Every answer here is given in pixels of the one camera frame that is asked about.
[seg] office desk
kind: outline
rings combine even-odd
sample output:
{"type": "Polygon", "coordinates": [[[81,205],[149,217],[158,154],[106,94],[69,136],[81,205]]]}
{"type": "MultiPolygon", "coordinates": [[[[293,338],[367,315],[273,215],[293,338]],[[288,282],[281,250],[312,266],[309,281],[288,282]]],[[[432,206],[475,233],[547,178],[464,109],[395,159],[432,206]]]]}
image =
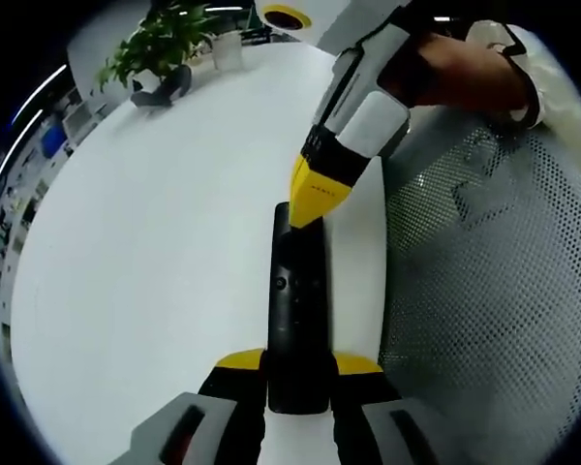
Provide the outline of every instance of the office desk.
{"type": "MultiPolygon", "coordinates": [[[[13,296],[15,372],[69,465],[108,463],[218,359],[266,343],[274,207],[288,198],[333,58],[301,44],[244,53],[246,71],[209,76],[169,110],[119,107],[32,224],[13,296]]],[[[376,358],[380,160],[326,226],[334,348],[376,358]]],[[[261,463],[338,463],[330,416],[266,420],[261,463]]]]}

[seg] wall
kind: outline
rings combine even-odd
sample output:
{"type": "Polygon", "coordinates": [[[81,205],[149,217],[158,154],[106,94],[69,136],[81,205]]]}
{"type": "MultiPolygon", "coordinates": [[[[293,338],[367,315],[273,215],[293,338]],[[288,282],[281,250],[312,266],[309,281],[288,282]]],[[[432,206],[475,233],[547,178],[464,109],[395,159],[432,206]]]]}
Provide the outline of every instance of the wall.
{"type": "Polygon", "coordinates": [[[67,46],[69,66],[82,100],[91,110],[105,103],[115,109],[129,97],[129,91],[111,82],[100,94],[95,75],[123,39],[129,38],[146,16],[150,0],[116,0],[85,24],[67,46]]]}
{"type": "Polygon", "coordinates": [[[2,193],[0,194],[0,208],[6,207],[8,200],[6,197],[7,188],[14,187],[20,189],[24,187],[30,178],[36,178],[37,173],[45,163],[46,159],[42,154],[41,137],[47,130],[44,124],[41,124],[37,130],[30,136],[24,145],[18,149],[13,157],[15,162],[7,173],[7,181],[2,193]],[[23,163],[26,158],[36,150],[36,153],[28,160],[26,166],[23,163]]]}

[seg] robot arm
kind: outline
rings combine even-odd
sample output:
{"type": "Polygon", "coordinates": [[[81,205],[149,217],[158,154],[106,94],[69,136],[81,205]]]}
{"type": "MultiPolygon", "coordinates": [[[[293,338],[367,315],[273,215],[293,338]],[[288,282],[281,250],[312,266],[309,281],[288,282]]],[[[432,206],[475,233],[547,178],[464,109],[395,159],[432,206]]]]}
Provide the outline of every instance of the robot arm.
{"type": "Polygon", "coordinates": [[[257,0],[264,22],[338,56],[292,172],[292,227],[303,228],[341,203],[370,159],[391,153],[405,130],[413,96],[432,78],[414,48],[414,39],[432,19],[418,2],[287,0],[280,5],[257,0]],[[405,102],[379,84],[383,70],[403,59],[413,75],[403,82],[405,102]]]}

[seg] person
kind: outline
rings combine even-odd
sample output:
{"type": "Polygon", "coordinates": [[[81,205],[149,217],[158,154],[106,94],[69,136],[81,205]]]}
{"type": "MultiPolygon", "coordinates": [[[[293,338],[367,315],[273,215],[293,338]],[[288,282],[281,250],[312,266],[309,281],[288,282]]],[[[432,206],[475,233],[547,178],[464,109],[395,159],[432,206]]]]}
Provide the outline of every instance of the person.
{"type": "MultiPolygon", "coordinates": [[[[535,35],[482,20],[472,25],[465,41],[427,34],[417,52],[436,76],[417,105],[506,115],[525,128],[544,123],[570,149],[581,172],[581,98],[535,35]]],[[[400,92],[397,71],[390,70],[384,80],[394,96],[400,92]]]]}

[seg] black strap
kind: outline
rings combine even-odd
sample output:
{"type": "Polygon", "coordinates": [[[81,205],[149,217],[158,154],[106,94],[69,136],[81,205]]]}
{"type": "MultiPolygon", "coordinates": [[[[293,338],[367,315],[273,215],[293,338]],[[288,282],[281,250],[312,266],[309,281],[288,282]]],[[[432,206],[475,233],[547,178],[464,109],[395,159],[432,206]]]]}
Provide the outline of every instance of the black strap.
{"type": "Polygon", "coordinates": [[[527,54],[527,49],[521,40],[512,32],[507,24],[502,24],[502,27],[507,32],[513,44],[507,46],[502,50],[502,56],[507,60],[512,70],[523,80],[525,85],[525,92],[528,95],[528,109],[520,121],[513,121],[516,126],[520,128],[531,128],[535,125],[538,120],[538,115],[540,114],[540,99],[538,98],[538,92],[535,88],[535,84],[532,78],[512,59],[514,56],[524,56],[527,54]]]}
{"type": "Polygon", "coordinates": [[[342,465],[389,465],[382,463],[379,444],[362,406],[397,399],[400,395],[383,372],[335,378],[331,391],[333,439],[342,465]]]}
{"type": "Polygon", "coordinates": [[[216,366],[199,394],[237,403],[220,440],[215,465],[256,465],[264,438],[266,379],[263,371],[216,366]]]}
{"type": "Polygon", "coordinates": [[[346,148],[324,126],[313,126],[301,154],[310,170],[353,187],[370,159],[346,148]]]}
{"type": "Polygon", "coordinates": [[[393,79],[400,89],[394,97],[407,108],[417,104],[417,100],[437,80],[437,73],[417,51],[423,36],[411,36],[385,65],[377,84],[385,89],[386,80],[393,79]]]}

